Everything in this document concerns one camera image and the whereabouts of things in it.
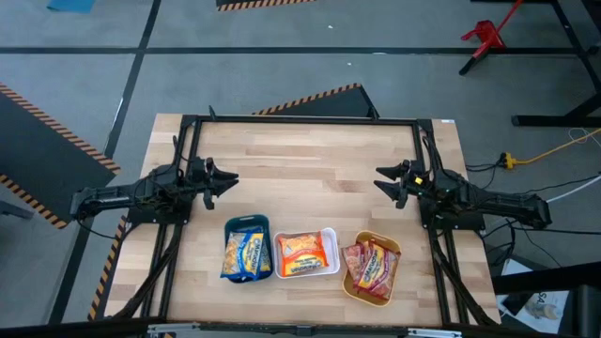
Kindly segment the red Maruchan noodle pack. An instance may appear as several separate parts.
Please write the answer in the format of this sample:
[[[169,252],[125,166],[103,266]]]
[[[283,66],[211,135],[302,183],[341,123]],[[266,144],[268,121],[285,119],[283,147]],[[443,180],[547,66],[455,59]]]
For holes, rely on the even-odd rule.
[[[371,297],[388,301],[392,296],[401,253],[383,247],[373,239],[366,241],[366,244],[367,255],[354,287]]]
[[[364,247],[360,243],[341,249],[342,256],[347,264],[347,271],[352,281],[357,282],[362,275]]]

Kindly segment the silver metal bracket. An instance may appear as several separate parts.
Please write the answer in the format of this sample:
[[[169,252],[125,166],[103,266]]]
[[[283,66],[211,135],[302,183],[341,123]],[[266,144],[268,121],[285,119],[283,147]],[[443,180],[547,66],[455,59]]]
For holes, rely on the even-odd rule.
[[[199,331],[198,323],[153,324],[147,327],[149,338],[175,338],[179,333]]]
[[[406,338],[463,338],[460,331],[408,328]]]

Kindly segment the blue floor mat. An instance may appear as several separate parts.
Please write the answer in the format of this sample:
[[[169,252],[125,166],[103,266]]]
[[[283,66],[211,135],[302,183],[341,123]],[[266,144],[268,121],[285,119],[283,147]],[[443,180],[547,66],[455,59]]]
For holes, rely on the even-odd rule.
[[[53,11],[90,13],[96,0],[50,0],[47,9]]]

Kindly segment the black furniture piece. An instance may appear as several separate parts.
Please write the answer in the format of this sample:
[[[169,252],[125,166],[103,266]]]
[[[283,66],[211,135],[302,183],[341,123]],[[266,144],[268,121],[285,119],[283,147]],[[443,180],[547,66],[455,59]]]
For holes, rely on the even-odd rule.
[[[570,324],[571,334],[601,338],[601,262],[531,270],[511,259],[492,282],[496,296],[569,291],[559,332]]]

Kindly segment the red stand with black leg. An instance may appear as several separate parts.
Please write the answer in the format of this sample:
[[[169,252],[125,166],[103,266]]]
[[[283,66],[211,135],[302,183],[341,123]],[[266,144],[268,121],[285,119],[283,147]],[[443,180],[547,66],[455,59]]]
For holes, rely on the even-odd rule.
[[[459,70],[460,76],[465,76],[479,61],[487,57],[492,49],[505,49],[506,44],[501,37],[502,28],[508,23],[524,0],[512,0],[513,5],[506,16],[499,24],[494,24],[490,20],[480,21],[467,34],[461,37],[462,40],[469,40],[477,37],[481,41],[480,47],[471,55],[467,63]]]

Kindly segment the large black hazard-striped floor mat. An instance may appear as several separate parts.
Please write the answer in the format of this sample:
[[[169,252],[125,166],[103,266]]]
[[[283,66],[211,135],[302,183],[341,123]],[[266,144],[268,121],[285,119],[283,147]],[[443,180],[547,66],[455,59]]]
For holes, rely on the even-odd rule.
[[[113,159],[0,83],[0,184],[48,223],[66,227],[72,195],[104,187],[120,171]]]

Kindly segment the black metal table frame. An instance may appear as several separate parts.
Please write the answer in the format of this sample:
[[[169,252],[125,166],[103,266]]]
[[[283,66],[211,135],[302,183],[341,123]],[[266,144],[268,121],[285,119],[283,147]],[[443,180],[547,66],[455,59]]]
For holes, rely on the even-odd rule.
[[[199,127],[199,156],[237,173],[239,183],[213,210],[195,200],[175,267],[154,291],[152,314],[203,329],[297,334],[457,328],[454,291],[432,259],[417,199],[398,209],[373,183],[377,167],[418,156],[414,120],[232,115],[202,119]],[[268,218],[272,237],[329,227],[339,247],[361,231],[395,240],[401,260],[391,301],[377,307],[350,297],[345,266],[334,274],[244,284],[221,278],[226,222],[254,214]]]

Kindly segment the teal plastic bin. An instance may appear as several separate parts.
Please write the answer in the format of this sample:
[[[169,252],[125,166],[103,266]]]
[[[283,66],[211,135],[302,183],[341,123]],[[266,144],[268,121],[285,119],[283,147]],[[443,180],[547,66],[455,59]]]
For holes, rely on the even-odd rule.
[[[228,235],[230,232],[233,232],[233,231],[238,232],[238,231],[244,231],[244,230],[250,230],[250,229],[256,229],[256,228],[258,228],[262,232],[268,231],[270,234],[270,223],[269,223],[268,218],[264,215],[255,214],[255,215],[243,216],[243,217],[231,219],[226,223],[226,225],[224,227],[225,243],[227,241],[227,238],[228,238]],[[254,282],[254,281],[243,282],[242,280],[238,280],[238,279],[232,279],[232,280],[228,279],[228,280],[235,284]]]

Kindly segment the orange plastic bin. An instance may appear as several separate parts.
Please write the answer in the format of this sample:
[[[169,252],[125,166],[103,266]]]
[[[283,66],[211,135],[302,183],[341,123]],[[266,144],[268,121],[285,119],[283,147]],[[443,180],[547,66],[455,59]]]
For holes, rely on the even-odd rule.
[[[377,244],[386,247],[390,250],[393,251],[399,251],[401,253],[401,247],[400,245],[393,239],[391,238],[387,238],[384,237],[382,235],[370,232],[370,231],[361,231],[357,236],[356,236],[356,240],[355,243],[360,243],[363,245],[364,247],[364,259],[363,259],[363,263],[365,261],[365,257],[367,255],[367,244],[366,241],[373,239]],[[371,304],[373,306],[377,306],[377,307],[384,307],[386,306],[391,299],[389,299],[388,301],[385,300],[379,300],[376,299],[374,297],[371,297],[370,295],[363,293],[363,292],[359,292],[355,287],[354,287],[354,282],[352,281],[352,278],[350,276],[350,274],[346,273],[345,278],[343,280],[343,290],[352,298],[356,299],[356,300],[361,300],[365,303]]]

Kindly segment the white printed paper sheet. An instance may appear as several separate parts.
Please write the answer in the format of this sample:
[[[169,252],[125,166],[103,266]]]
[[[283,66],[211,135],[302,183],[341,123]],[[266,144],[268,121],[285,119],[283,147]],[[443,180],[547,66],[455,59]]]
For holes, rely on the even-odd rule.
[[[512,318],[526,327],[545,333],[558,333],[569,291],[543,291],[497,295],[501,317]]]

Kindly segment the blue Maruchan noodle pack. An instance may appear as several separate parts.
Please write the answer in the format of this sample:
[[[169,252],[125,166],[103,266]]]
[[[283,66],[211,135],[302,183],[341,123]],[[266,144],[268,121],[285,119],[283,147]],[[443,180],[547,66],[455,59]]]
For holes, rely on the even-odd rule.
[[[265,279],[273,273],[272,253],[270,234],[268,231],[263,232],[263,246],[261,251],[261,262],[259,269],[259,278]]]
[[[230,232],[225,243],[221,278],[255,281],[262,272],[264,233],[258,228]]]

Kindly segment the black table leg frame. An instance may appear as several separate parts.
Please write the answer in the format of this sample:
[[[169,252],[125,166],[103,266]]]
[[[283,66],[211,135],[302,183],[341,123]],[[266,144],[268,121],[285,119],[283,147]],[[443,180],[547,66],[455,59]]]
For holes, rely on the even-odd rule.
[[[601,109],[601,79],[597,76],[589,60],[589,54],[583,49],[572,24],[562,11],[558,0],[550,0],[563,30],[571,45],[576,50],[576,56],[587,70],[593,83],[594,94],[565,115],[512,115],[511,122],[515,127],[570,127],[570,128],[601,128],[601,116],[593,113]]]

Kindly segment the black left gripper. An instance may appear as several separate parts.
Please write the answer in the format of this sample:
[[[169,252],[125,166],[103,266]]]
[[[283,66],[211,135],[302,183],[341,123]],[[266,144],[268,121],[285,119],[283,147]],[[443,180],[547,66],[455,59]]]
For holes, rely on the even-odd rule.
[[[188,178],[195,189],[203,194],[203,203],[207,210],[215,208],[214,195],[220,197],[239,183],[238,174],[215,168],[212,158],[194,157],[190,165]]]

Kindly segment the orange Maruchan noodle pack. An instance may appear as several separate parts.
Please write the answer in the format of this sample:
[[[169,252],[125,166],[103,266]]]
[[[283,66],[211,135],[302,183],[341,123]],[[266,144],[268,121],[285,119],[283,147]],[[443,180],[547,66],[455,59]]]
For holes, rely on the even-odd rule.
[[[281,275],[292,277],[329,266],[320,232],[284,235],[278,238]]]

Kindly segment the white plastic bin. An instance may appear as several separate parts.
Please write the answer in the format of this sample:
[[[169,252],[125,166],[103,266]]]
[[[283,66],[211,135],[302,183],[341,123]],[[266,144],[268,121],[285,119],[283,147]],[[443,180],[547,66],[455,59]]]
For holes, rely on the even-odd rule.
[[[329,266],[327,268],[316,269],[313,271],[304,272],[292,277],[283,277],[281,275],[281,254],[280,254],[280,245],[278,243],[278,238],[284,235],[297,235],[301,233],[311,233],[311,232],[320,232],[323,238],[323,245],[327,254]],[[338,249],[338,241],[335,231],[332,228],[324,228],[316,231],[309,232],[297,232],[297,233],[277,233],[273,237],[273,257],[275,261],[275,271],[279,278],[281,279],[290,279],[290,278],[300,278],[300,277],[309,277],[309,276],[319,276],[319,275],[328,275],[337,273],[340,269],[340,255]]]

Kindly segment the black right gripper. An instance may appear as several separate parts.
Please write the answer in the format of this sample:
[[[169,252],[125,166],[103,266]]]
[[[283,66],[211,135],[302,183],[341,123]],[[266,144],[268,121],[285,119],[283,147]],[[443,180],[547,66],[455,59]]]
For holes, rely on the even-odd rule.
[[[374,180],[373,183],[383,191],[393,201],[396,201],[396,207],[403,209],[410,195],[419,196],[425,192],[425,183],[423,179],[424,170],[416,161],[403,160],[393,167],[377,167],[376,171],[399,183],[391,183],[380,180]],[[422,184],[415,183],[415,178],[420,177]]]

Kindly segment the hazard-striped tape strip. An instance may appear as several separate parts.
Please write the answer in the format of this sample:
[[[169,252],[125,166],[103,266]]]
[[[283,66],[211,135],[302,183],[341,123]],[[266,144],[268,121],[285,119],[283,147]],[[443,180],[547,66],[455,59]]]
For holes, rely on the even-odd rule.
[[[102,267],[99,284],[95,290],[92,302],[90,304],[90,308],[87,314],[88,321],[96,321],[103,318],[104,309],[108,302],[112,278],[116,271],[116,264],[120,252],[120,247],[123,242],[123,238],[126,235],[126,232],[127,217],[125,215],[122,215],[117,224],[115,238],[112,241],[108,256]]]

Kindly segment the grey bar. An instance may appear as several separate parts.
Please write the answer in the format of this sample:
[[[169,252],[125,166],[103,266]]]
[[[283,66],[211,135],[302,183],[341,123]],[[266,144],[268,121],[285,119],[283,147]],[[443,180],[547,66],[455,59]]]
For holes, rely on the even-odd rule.
[[[33,213],[31,211],[21,207],[16,207],[2,200],[0,200],[0,215],[14,216],[25,220],[30,220],[33,218]]]

